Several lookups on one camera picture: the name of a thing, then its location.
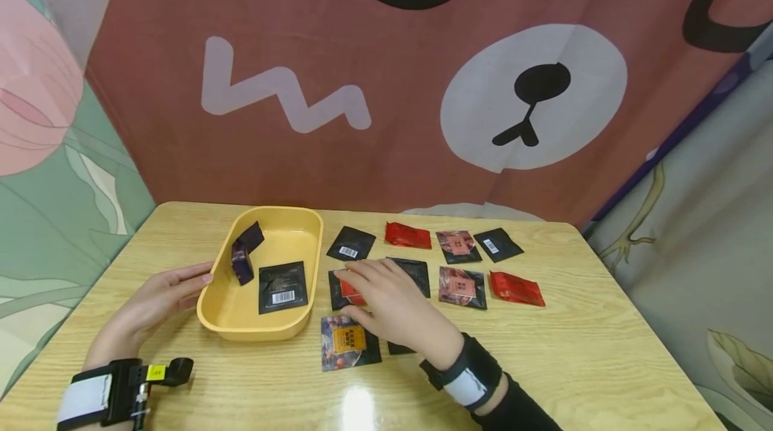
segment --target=bear face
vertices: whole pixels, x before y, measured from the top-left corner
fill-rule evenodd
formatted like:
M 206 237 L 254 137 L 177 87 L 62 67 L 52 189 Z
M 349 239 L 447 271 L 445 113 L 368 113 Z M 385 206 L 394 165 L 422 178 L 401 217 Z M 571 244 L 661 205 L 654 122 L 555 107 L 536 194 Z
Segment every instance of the bear face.
M 583 224 L 751 43 L 705 2 L 110 0 L 87 76 L 158 202 Z

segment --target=pink flower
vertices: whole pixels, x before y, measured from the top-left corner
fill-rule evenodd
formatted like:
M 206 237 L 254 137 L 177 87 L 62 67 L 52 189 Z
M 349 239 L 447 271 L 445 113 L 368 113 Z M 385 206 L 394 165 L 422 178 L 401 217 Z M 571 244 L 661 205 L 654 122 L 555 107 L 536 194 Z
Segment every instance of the pink flower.
M 81 69 L 55 25 L 26 0 L 0 0 L 0 176 L 55 151 L 82 94 Z

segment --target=table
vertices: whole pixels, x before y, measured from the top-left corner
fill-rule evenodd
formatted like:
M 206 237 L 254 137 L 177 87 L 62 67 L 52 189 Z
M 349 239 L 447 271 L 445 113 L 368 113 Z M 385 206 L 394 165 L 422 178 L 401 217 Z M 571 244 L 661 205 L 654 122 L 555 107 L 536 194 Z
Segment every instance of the table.
M 146 279 L 164 269 L 214 259 L 244 206 L 164 203 L 148 218 L 44 351 L 0 403 L 0 429 L 47 430 L 56 420 L 70 376 L 80 370 L 97 330 Z M 320 211 L 322 252 L 343 224 L 376 234 L 372 258 L 402 256 L 429 263 L 432 303 L 476 336 L 556 421 L 569 430 L 722 431 L 698 391 L 614 279 L 569 224 L 445 218 L 407 214 Z M 430 231 L 481 232 L 502 226 L 525 250 L 493 264 L 542 288 L 544 308 L 503 302 L 488 293 L 488 310 L 437 300 L 433 250 L 383 242 L 386 221 Z M 182 389 L 157 387 L 152 426 L 157 430 L 465 430 L 466 411 L 433 389 L 417 356 L 321 372 L 319 321 L 330 310 L 327 272 L 341 262 L 322 255 L 309 325 L 290 340 L 237 343 L 200 325 L 195 313 L 163 326 L 142 349 L 146 361 L 176 356 L 195 360 L 195 378 Z

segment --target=hand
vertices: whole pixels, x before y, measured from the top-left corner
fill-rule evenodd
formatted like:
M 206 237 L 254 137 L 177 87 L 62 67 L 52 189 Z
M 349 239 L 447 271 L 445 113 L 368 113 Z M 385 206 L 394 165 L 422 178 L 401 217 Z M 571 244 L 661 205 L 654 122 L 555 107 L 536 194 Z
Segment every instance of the hand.
M 112 360 L 136 358 L 141 346 L 172 315 L 195 307 L 202 289 L 212 281 L 212 262 L 157 273 L 142 284 L 91 345 L 85 369 Z
M 464 339 L 456 325 L 432 307 L 411 277 L 390 259 L 350 262 L 337 270 L 362 294 L 372 310 L 348 305 L 342 312 L 372 334 L 407 346 L 439 370 L 450 368 L 462 352 Z

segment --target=plastic tray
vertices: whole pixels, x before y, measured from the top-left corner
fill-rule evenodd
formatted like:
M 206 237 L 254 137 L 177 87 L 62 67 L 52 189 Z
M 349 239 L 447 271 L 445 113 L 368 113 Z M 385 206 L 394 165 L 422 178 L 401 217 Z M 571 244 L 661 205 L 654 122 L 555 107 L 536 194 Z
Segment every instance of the plastic tray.
M 254 222 L 265 241 L 250 253 L 255 278 L 241 287 L 231 269 L 231 244 Z M 213 281 L 199 297 L 197 314 L 208 329 L 228 340 L 284 340 L 304 328 L 314 305 L 322 243 L 322 218 L 303 207 L 260 206 L 232 224 L 213 265 Z M 303 261 L 309 304 L 305 307 L 258 313 L 258 269 Z

